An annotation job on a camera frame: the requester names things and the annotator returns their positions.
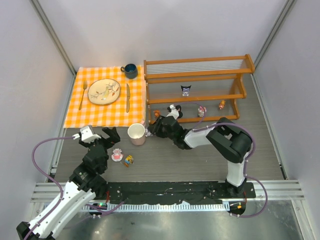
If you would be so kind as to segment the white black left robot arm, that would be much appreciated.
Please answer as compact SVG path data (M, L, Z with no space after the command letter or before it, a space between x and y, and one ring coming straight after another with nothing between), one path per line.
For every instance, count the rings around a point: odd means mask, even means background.
M59 194L38 216L29 222L22 221L17 226L21 240L54 240L82 207L106 194L108 184L102 174L108 168L108 149L120 142L121 138L115 127L104 127L102 131L107 134L107 138L94 133L90 125L71 136L71 139L87 148L87 153L65 186L61 186L51 176L48 177L57 185Z

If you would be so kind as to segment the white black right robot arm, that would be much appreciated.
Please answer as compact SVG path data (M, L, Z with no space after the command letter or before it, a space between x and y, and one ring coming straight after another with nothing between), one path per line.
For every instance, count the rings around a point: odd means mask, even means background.
M227 193L234 198L244 193L247 182L246 160L253 154L256 144L240 125L222 117L210 126L188 129L172 116L160 116L147 127L145 134L169 138L181 150L212 145L227 161Z

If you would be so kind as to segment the black purple Kuromi figurine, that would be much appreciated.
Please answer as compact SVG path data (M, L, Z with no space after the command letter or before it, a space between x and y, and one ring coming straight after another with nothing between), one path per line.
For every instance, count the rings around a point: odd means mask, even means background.
M189 96L191 87L192 87L191 85L189 85L189 86L181 85L180 86L183 97L188 97Z

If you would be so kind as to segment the pink mug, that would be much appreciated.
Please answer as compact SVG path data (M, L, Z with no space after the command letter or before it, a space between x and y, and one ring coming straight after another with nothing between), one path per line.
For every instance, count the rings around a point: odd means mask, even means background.
M131 143L135 146L141 146L146 141L146 129L141 123L133 123L127 129L128 137Z

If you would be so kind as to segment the pink white round figurine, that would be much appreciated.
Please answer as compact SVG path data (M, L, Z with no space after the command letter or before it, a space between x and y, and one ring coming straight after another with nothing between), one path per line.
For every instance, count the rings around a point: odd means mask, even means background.
M120 148L115 148L112 150L111 159L114 162L120 162L123 159L124 155L122 153L122 150Z

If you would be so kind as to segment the purple bunny figurine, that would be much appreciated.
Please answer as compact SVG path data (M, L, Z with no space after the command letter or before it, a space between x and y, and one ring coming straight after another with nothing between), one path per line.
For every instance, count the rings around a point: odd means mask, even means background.
M146 136L146 137L151 137L151 136L153 136L153 134L152 134L151 132L149 132L149 131L146 131L146 132L145 132L145 136Z

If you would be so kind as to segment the pink My Melody figurine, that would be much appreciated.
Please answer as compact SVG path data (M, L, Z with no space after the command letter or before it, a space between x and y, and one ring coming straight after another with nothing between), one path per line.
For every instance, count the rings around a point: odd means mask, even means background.
M198 107L198 109L197 109L197 115L198 115L199 118L204 117L205 114L206 114L206 112L207 112L207 109L206 109L206 107L204 107L204 106L201 106L201 105L200 105L200 106Z

